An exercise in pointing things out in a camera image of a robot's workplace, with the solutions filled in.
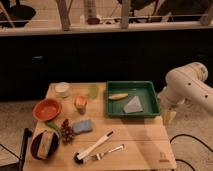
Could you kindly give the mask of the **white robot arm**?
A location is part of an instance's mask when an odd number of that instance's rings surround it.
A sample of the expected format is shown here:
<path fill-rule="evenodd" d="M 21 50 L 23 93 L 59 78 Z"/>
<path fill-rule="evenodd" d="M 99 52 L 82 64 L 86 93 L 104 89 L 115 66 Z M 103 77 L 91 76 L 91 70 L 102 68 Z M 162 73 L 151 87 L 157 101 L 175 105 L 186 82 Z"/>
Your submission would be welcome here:
<path fill-rule="evenodd" d="M 174 68 L 166 74 L 166 86 L 158 94 L 164 125 L 171 123 L 176 116 L 175 107 L 186 99 L 213 114 L 213 87 L 205 84 L 207 78 L 208 70 L 200 62 Z"/>

